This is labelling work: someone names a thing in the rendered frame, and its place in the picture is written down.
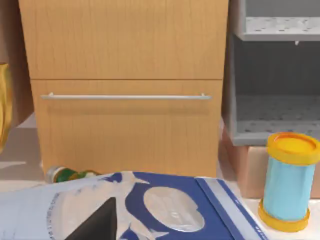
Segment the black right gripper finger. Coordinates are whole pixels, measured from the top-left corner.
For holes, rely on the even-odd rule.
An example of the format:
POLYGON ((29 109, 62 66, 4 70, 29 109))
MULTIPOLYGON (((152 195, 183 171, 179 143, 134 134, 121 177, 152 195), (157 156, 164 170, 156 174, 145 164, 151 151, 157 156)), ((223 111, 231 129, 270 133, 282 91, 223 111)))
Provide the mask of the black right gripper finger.
POLYGON ((65 240, 116 240, 116 198, 110 197, 65 240))

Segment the green bottle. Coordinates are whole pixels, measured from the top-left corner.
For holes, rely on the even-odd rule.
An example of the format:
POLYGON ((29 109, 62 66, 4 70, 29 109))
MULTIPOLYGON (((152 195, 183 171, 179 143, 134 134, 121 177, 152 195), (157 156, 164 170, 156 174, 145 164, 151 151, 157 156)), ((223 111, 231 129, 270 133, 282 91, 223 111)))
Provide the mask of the green bottle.
POLYGON ((100 173, 93 170, 75 171, 65 166, 52 166, 48 169, 44 178, 47 183, 55 184, 99 175, 100 173))

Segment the blue and white book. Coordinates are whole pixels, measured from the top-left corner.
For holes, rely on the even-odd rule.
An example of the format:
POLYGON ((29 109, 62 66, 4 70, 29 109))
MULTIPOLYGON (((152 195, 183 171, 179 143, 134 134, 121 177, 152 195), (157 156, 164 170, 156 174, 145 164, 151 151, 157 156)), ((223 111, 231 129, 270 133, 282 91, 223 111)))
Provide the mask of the blue and white book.
POLYGON ((269 240, 224 180, 131 171, 0 193, 0 240, 65 240, 111 197, 116 240, 269 240))

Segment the pale wooden drawer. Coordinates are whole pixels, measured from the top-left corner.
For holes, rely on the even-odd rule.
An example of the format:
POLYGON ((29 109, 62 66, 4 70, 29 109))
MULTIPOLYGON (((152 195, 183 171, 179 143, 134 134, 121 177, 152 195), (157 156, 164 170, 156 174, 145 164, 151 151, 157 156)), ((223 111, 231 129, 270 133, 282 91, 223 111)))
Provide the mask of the pale wooden drawer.
POLYGON ((221 80, 33 80, 44 171, 216 175, 221 80), (185 95, 210 100, 42 99, 41 95, 185 95))
POLYGON ((229 0, 18 0, 34 80, 221 79, 229 0))

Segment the yellow object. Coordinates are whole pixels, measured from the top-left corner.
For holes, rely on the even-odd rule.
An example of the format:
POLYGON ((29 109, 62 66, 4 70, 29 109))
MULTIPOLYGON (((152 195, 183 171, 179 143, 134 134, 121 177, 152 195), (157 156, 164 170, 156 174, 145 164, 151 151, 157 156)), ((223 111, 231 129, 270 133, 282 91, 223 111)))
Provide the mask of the yellow object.
POLYGON ((0 63, 0 154, 6 145, 13 119, 13 88, 9 65, 0 63))

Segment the pale wooden upper drawer front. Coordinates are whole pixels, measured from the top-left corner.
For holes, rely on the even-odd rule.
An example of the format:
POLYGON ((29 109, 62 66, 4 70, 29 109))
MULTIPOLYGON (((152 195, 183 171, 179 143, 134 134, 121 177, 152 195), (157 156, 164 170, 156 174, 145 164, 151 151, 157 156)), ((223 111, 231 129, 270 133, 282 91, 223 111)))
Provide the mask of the pale wooden upper drawer front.
POLYGON ((229 0, 18 0, 34 80, 221 79, 229 0))

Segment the light blue yellow-capped container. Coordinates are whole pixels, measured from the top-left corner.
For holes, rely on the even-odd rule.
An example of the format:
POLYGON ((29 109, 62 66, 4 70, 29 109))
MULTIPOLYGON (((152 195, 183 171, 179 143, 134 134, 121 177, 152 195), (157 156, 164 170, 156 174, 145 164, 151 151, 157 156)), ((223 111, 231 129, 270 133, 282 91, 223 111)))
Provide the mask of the light blue yellow-capped container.
POLYGON ((309 200, 320 141, 295 132, 278 132, 267 139, 268 164, 258 215, 269 227, 287 233, 308 225, 309 200))

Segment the grey pierced drawer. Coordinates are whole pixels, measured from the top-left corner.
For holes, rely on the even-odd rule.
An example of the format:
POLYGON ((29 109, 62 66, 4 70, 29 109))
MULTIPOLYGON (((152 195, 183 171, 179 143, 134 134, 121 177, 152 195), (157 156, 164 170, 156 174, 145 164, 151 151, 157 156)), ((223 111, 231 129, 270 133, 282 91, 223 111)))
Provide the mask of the grey pierced drawer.
POLYGON ((235 146, 320 140, 320 0, 230 0, 222 115, 235 146))

